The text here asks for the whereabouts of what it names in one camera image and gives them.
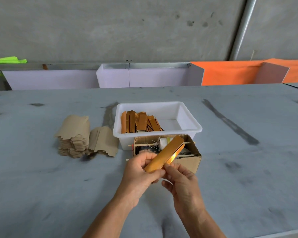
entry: forearm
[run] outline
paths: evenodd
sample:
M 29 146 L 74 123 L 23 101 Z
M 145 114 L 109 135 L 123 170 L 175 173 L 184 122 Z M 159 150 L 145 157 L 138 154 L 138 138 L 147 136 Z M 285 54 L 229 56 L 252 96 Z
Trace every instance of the forearm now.
M 95 218 L 83 238 L 118 238 L 131 209 L 125 199 L 114 197 Z
M 181 217 L 190 238 L 226 238 L 206 210 Z

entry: gray wall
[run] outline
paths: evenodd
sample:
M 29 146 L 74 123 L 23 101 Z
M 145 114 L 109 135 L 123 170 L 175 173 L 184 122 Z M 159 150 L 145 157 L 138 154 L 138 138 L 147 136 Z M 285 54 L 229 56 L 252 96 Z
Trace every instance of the gray wall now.
M 257 0 L 238 60 L 298 59 L 298 0 Z
M 245 0 L 0 0 L 0 57 L 225 60 Z

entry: orange cloth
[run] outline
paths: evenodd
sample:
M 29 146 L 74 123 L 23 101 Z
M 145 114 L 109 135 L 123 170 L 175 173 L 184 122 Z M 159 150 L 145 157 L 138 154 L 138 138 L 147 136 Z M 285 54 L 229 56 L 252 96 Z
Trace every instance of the orange cloth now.
M 262 62 L 289 67 L 284 83 L 298 82 L 298 60 L 267 59 L 256 61 L 191 62 L 204 68 L 202 85 L 252 84 Z

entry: right hand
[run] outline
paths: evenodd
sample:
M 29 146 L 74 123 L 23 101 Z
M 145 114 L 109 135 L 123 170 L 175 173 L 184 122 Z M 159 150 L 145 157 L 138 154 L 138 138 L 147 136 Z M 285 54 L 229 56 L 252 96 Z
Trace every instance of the right hand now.
M 166 174 L 162 181 L 174 198 L 174 208 L 180 219 L 199 214 L 205 211 L 204 202 L 200 193 L 198 179 L 194 173 L 181 164 L 165 164 Z

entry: white container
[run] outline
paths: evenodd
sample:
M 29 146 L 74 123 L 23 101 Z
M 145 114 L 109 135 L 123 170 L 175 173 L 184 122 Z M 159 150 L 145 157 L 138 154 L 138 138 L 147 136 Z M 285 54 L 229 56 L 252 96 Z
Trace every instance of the white container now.
M 122 134 L 121 114 L 130 110 L 155 116 L 164 131 Z M 119 138 L 123 150 L 132 150 L 128 145 L 135 137 L 187 134 L 193 139 L 201 131 L 201 125 L 182 102 L 121 103 L 117 105 L 113 135 Z

